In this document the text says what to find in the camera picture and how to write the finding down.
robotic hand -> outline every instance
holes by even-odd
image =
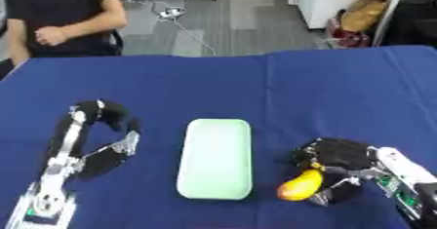
[[[128,122],[122,140],[104,145],[88,155],[82,146],[94,122],[106,123],[114,131],[127,116],[123,106],[107,100],[84,101],[70,108],[57,125],[39,180],[30,184],[16,205],[6,229],[65,229],[75,209],[75,195],[64,184],[78,176],[88,179],[115,169],[135,155],[139,143],[139,121]]]
[[[395,148],[317,138],[294,150],[292,162],[302,175],[281,185],[281,199],[327,207],[351,199],[372,180],[413,228],[437,228],[437,178]]]

cable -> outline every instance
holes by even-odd
[[[210,45],[208,45],[205,41],[203,41],[202,39],[196,37],[196,35],[192,34],[191,32],[189,32],[185,27],[183,27],[183,25],[178,22],[176,19],[170,19],[176,26],[178,26],[181,30],[183,30],[186,34],[188,34],[189,36],[191,36],[194,40],[196,40],[197,42],[199,42],[200,44],[202,44],[204,47],[208,48],[211,50],[212,55],[215,57],[216,56],[216,50],[214,50],[213,47],[211,47]]]
[[[208,45],[204,40],[198,38],[193,33],[189,32],[180,22],[177,21],[177,18],[174,18],[174,19],[161,19],[161,12],[163,12],[163,11],[159,12],[159,11],[156,10],[157,4],[164,5],[166,7],[166,10],[172,10],[172,9],[175,9],[175,7],[171,7],[168,3],[163,2],[163,1],[155,1],[155,0],[146,0],[147,2],[137,1],[137,0],[127,0],[127,1],[131,2],[131,3],[141,4],[141,5],[146,5],[147,2],[150,2],[152,4],[152,6],[150,8],[150,11],[154,15],[156,15],[159,20],[162,20],[162,21],[170,20],[170,21],[172,21],[174,25],[179,27],[182,31],[184,31],[186,34],[188,34],[194,40],[196,40],[197,42],[202,44],[205,48],[209,49],[211,51],[213,57],[215,57],[217,55],[216,50],[213,47]],[[186,0],[183,0],[183,6],[186,6]]]

bag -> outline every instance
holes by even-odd
[[[341,28],[346,31],[363,32],[378,22],[388,7],[389,0],[359,0],[342,16]]]

table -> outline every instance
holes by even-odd
[[[77,101],[107,98],[141,118],[143,138],[119,169],[71,183],[79,204],[71,229],[408,228],[370,183],[329,209],[280,201],[275,190],[293,174],[290,150],[317,136],[395,146],[436,172],[436,74],[437,53],[427,47],[33,59],[0,83],[0,221],[34,180],[60,115]],[[195,201],[177,193],[185,127],[196,118],[251,124],[249,198]],[[96,125],[85,148],[119,137]]]

floor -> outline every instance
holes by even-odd
[[[126,4],[129,25],[121,30],[125,55],[243,56],[317,47],[298,9],[285,0],[155,1],[184,7],[179,22],[214,52],[171,21],[159,21],[145,2]],[[157,3],[156,9],[165,7]]]

